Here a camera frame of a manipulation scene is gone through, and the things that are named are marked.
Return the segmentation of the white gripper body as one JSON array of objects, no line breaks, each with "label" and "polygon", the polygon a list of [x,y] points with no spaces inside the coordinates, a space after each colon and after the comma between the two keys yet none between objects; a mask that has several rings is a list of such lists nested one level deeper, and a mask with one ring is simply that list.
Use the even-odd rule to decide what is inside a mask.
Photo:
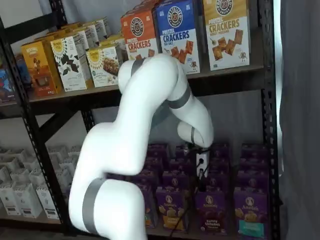
[{"label": "white gripper body", "polygon": [[206,178],[208,176],[210,163],[210,150],[200,149],[196,154],[196,175],[198,179]]}]

